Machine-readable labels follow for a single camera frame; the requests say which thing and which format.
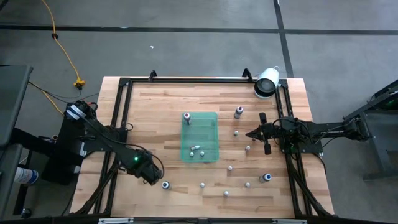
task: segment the metal cylinder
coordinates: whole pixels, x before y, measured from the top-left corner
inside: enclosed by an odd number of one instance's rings
[[[261,175],[261,176],[259,177],[259,181],[260,181],[261,183],[264,183],[264,182],[270,181],[271,178],[272,178],[272,177],[271,177],[270,174],[264,174],[264,175]]]
[[[241,118],[241,114],[243,113],[243,107],[239,106],[235,110],[234,118],[239,119]]]
[[[184,120],[187,122],[187,125],[190,125],[191,124],[191,115],[189,113],[185,113]]]
[[[170,183],[168,181],[164,181],[162,183],[162,188],[165,190],[170,190],[172,188],[172,186],[170,185]]]

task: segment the wooden table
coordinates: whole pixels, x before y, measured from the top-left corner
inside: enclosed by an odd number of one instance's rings
[[[97,115],[104,125],[111,122],[119,78],[104,77],[103,80]],[[294,115],[312,120],[304,80],[290,78],[287,81]],[[165,176],[158,184],[150,186],[143,184],[142,179],[120,172],[112,216],[294,217],[284,155],[272,140],[272,154],[265,156],[263,143],[253,142],[244,135],[260,124],[259,112],[266,113],[268,122],[277,119],[275,97],[261,100],[254,96],[253,89],[252,84],[135,83],[127,119],[134,129],[127,141],[150,149],[158,156],[164,163]],[[281,97],[285,110],[283,94]],[[123,106],[121,103],[118,124]],[[234,119],[237,106],[244,108],[241,119]],[[181,161],[180,121],[181,114],[186,111],[217,112],[218,162]],[[244,150],[246,146],[251,146],[248,153]],[[71,212],[78,210],[97,187],[103,156],[104,153],[96,152],[84,160]],[[303,154],[303,164],[309,189],[325,209],[333,213],[322,163],[312,154]],[[258,177],[264,173],[270,173],[272,180],[261,184]],[[162,189],[161,182],[165,180],[172,185],[171,190]],[[200,188],[201,182],[206,184],[204,189]],[[250,182],[251,187],[245,188],[245,182]],[[223,196],[225,190],[229,191],[229,197]],[[300,208],[304,211],[300,190],[298,194]]]

